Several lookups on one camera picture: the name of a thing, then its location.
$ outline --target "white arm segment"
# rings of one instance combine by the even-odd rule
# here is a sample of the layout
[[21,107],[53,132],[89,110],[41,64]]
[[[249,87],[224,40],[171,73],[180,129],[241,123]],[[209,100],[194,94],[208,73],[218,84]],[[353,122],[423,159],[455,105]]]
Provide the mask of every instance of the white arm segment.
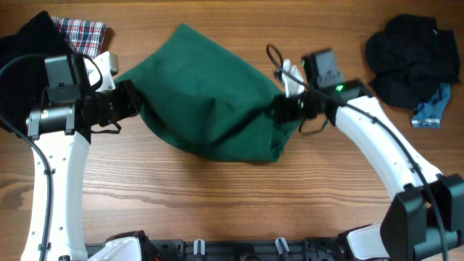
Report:
[[142,260],[140,241],[133,236],[108,241],[103,249],[89,259],[89,261],[140,260]]
[[[46,260],[58,260],[69,255],[71,260],[87,260],[82,230],[82,182],[88,155],[88,141],[78,132],[66,136],[64,131],[41,135],[35,142],[55,169],[53,178],[53,208]],[[36,175],[32,218],[26,248],[21,260],[39,260],[38,245],[42,241],[47,197],[44,165],[34,152]]]
[[[424,159],[395,128],[376,97],[362,96],[348,101],[348,104],[368,112],[388,126],[419,164],[428,183],[437,180],[436,174],[442,174],[437,167]],[[372,120],[349,107],[339,107],[335,121],[336,127],[357,145],[378,173],[391,200],[397,193],[405,190],[406,184],[423,185],[417,173],[411,171],[413,166],[397,142],[379,124],[373,124]]]

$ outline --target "black cloth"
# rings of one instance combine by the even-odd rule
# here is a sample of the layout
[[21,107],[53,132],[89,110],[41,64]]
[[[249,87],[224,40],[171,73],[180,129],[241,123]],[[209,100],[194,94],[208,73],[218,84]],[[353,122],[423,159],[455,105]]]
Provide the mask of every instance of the black cloth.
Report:
[[[0,68],[24,54],[70,52],[73,52],[72,49],[59,34],[49,14],[42,11],[17,34],[0,38]],[[32,108],[41,103],[42,90],[48,84],[43,59],[32,58],[13,65],[0,78],[0,113],[20,131],[27,133],[25,120]]]
[[460,60],[454,33],[440,30],[432,17],[401,14],[365,47],[370,82],[378,96],[395,107],[415,109],[428,102],[440,83],[459,81]]

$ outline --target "wire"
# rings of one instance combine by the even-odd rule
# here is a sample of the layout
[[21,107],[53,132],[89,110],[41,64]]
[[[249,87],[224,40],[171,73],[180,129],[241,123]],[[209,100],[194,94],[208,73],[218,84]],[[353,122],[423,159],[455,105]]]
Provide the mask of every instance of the wire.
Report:
[[307,83],[304,83],[304,82],[298,80],[297,78],[295,78],[290,72],[285,71],[282,68],[282,66],[280,66],[277,63],[276,59],[274,59],[273,55],[270,53],[270,49],[272,49],[279,56],[279,58],[281,59],[282,55],[281,55],[280,51],[272,44],[268,44],[266,46],[266,53],[268,54],[270,61],[284,75],[286,75],[287,77],[289,77],[290,79],[292,79],[296,83],[301,84],[302,86],[304,86],[309,92],[311,92],[311,93],[313,93],[313,94],[315,94],[315,95],[317,95],[317,96],[319,96],[321,98],[324,98],[324,99],[326,99],[328,101],[335,102],[339,106],[349,107],[350,109],[353,109],[354,111],[359,112],[360,114],[366,116],[367,118],[372,120],[373,123],[379,124],[395,140],[395,142],[397,142],[398,146],[400,147],[400,149],[405,154],[406,158],[409,160],[409,162],[413,166],[414,171],[418,174],[418,176],[420,178],[420,181],[422,181],[423,187],[424,187],[424,189],[426,191],[426,194],[427,194],[427,196],[428,196],[428,198],[430,200],[432,210],[434,211],[435,218],[436,218],[436,223],[438,225],[438,229],[439,229],[439,233],[440,233],[440,240],[441,240],[441,243],[442,243],[443,260],[448,261],[448,258],[449,258],[448,257],[448,246],[447,246],[447,241],[446,241],[445,232],[444,232],[443,219],[442,219],[442,215],[440,214],[438,204],[436,203],[435,196],[433,195],[432,190],[430,189],[430,186],[428,185],[426,178],[422,174],[422,171],[421,171],[421,168],[420,168],[419,164],[417,164],[414,161],[413,157],[411,156],[409,151],[406,149],[405,145],[403,145],[403,143],[400,141],[400,139],[393,133],[392,130],[390,130],[390,128],[388,128],[388,126],[386,126],[383,122],[381,122],[379,119],[377,119],[377,117],[374,117],[374,116],[370,115],[369,113],[359,109],[358,107],[353,106],[351,104],[348,104],[345,101],[342,101],[341,99],[337,99],[336,97],[325,94],[322,91],[319,91],[319,90],[313,88],[311,85],[309,85]]
[[21,62],[24,59],[30,59],[30,58],[47,58],[49,55],[46,54],[25,54],[21,55],[20,57],[16,57],[13,60],[9,61],[3,68],[0,70],[0,78],[3,76],[4,72],[6,72],[13,64],[17,62]]
[[[24,59],[30,58],[47,58],[48,55],[45,54],[26,54],[20,57],[14,58],[13,60],[9,61],[3,68],[0,70],[0,78],[2,75],[15,63],[20,62]],[[50,168],[50,163],[46,159],[45,154],[41,151],[41,149],[31,141],[26,135],[24,135],[21,131],[16,129],[3,115],[0,113],[0,120],[11,130],[13,130],[16,135],[21,137],[25,140],[32,149],[37,153],[38,157],[40,157],[43,168],[44,174],[46,175],[47,180],[47,197],[46,197],[46,209],[45,209],[45,221],[43,222],[43,233],[42,233],[42,243],[41,243],[41,254],[40,254],[40,261],[45,260],[46,250],[48,249],[49,244],[49,231],[50,231],[50,221],[51,221],[51,208],[52,208],[52,201],[53,201],[53,178],[51,176],[52,169]]]
[[101,130],[101,131],[94,131],[90,130],[90,133],[92,134],[100,134],[100,133],[108,133],[108,134],[119,134],[122,130],[121,125],[119,123],[112,123],[117,130]]
[[99,75],[100,75],[99,81],[97,81],[95,84],[93,84],[93,85],[91,86],[92,91],[96,91],[96,90],[98,90],[100,87],[102,87],[102,84],[103,84],[103,75],[102,75],[102,72],[100,71],[99,67],[96,66],[96,63],[92,60],[92,58],[91,58],[89,55],[83,54],[83,57],[86,58],[89,62],[91,62],[91,63],[95,66],[96,70],[99,72]]
[[45,221],[43,225],[43,233],[42,233],[42,244],[40,247],[41,250],[41,255],[40,255],[40,261],[45,260],[45,254],[46,250],[48,249],[48,242],[49,242],[49,228],[50,228],[50,220],[51,220],[51,202],[53,200],[53,181],[51,177],[51,168],[50,168],[50,163],[46,159],[45,154],[41,151],[41,149],[33,143],[28,137],[26,137],[21,131],[16,129],[7,119],[3,117],[3,115],[0,115],[0,120],[5,124],[8,128],[13,130],[16,135],[21,137],[23,140],[25,140],[34,151],[36,151],[37,155],[40,157],[43,168],[44,168],[44,173],[46,175],[46,181],[47,181],[47,197],[46,197],[46,209],[45,209]]
[[42,90],[41,106],[43,106],[43,105],[44,105],[44,101],[45,101],[45,93],[46,93],[46,91],[47,91],[48,89],[49,89],[49,87],[45,87],[45,88],[43,88],[43,90]]
[[303,135],[303,136],[311,136],[311,135],[314,135],[314,134],[318,134],[318,133],[321,133],[324,131],[324,129],[327,127],[328,125],[328,118],[326,117],[326,120],[324,120],[324,123],[322,124],[322,126],[317,129],[317,130],[312,130],[312,131],[308,131],[306,133],[302,133],[302,129],[303,129],[303,125],[305,123],[306,119],[304,119],[302,121],[302,123],[299,125],[298,127],[298,131]]

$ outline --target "cable clip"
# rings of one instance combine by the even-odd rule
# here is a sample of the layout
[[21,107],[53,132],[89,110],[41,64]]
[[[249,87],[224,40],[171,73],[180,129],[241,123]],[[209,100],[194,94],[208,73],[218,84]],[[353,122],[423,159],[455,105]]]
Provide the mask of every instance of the cable clip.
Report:
[[376,124],[378,122],[377,117],[372,117],[371,122],[372,122],[372,124]]
[[43,174],[44,175],[51,175],[51,174],[55,174],[56,172],[56,169],[51,169],[51,170],[43,170]]
[[285,238],[280,237],[275,240],[275,246],[277,247],[278,254],[283,257],[284,261],[290,261],[289,257],[289,245],[287,244],[287,241]]
[[37,247],[37,251],[49,251],[51,249],[51,242],[47,243],[45,247],[42,247],[42,243],[40,243]]

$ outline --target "table surface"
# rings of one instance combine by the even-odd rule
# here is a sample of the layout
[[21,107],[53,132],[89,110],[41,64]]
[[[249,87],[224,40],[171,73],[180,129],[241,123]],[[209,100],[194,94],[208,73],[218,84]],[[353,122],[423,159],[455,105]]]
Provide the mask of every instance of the table surface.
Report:
[[[3,1],[0,36],[16,33],[41,10],[105,22],[105,49],[120,70],[158,50],[182,22],[272,78],[265,46],[298,63],[331,46],[346,79],[373,79],[365,42],[401,13],[436,17],[464,50],[464,1]],[[412,113],[384,106],[410,143],[445,174],[464,173],[462,86],[453,87],[442,128],[412,128]],[[83,179],[88,243],[145,230],[151,239],[242,240],[335,236],[380,223],[389,198],[359,149],[334,127],[297,132],[278,163],[211,162],[157,138],[140,117],[121,122],[118,136],[92,138]],[[30,147],[0,130],[0,260],[18,260],[29,229],[34,165]],[[464,249],[450,252],[464,259]]]

